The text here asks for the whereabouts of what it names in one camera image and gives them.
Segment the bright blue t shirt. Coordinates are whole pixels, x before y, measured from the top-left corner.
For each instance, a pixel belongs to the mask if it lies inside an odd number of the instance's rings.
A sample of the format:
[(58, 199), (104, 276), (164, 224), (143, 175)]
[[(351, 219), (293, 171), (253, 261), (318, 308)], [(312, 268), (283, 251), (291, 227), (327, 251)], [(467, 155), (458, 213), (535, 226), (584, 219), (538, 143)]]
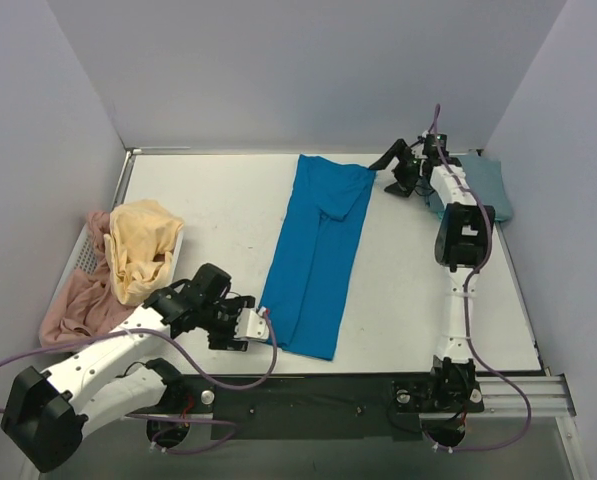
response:
[(283, 350), (331, 361), (375, 172), (298, 158), (261, 305)]

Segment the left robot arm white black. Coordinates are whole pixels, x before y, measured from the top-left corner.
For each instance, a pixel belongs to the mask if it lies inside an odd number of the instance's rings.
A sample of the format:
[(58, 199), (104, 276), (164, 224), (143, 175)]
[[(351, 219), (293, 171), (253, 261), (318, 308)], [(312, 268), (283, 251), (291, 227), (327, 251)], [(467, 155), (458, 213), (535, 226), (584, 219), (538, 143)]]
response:
[(232, 296), (231, 277), (206, 263), (192, 279), (151, 293), (110, 333), (78, 343), (72, 356), (44, 370), (29, 366), (13, 380), (1, 428), (40, 473), (64, 464), (85, 437), (137, 410), (162, 412), (183, 401), (184, 375), (162, 358), (148, 359), (183, 333), (206, 332), (212, 350), (244, 351), (270, 336), (265, 309), (252, 296)]

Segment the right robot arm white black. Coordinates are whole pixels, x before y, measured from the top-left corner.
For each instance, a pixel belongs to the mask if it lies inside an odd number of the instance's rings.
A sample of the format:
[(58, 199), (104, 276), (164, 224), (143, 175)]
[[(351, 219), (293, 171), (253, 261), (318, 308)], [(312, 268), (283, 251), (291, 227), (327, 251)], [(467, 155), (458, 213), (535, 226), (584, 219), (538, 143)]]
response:
[(436, 409), (469, 402), (476, 389), (469, 313), (475, 282), (491, 255), (495, 217), (494, 208), (482, 205), (468, 186), (462, 164), (449, 155), (446, 140), (444, 134), (428, 133), (414, 143), (422, 147), (422, 153), (416, 155), (412, 146), (398, 139), (370, 166), (382, 171), (395, 162), (394, 182), (386, 192), (407, 198), (426, 185), (444, 208), (434, 256), (448, 279), (446, 313), (431, 379), (424, 385), (425, 399)]

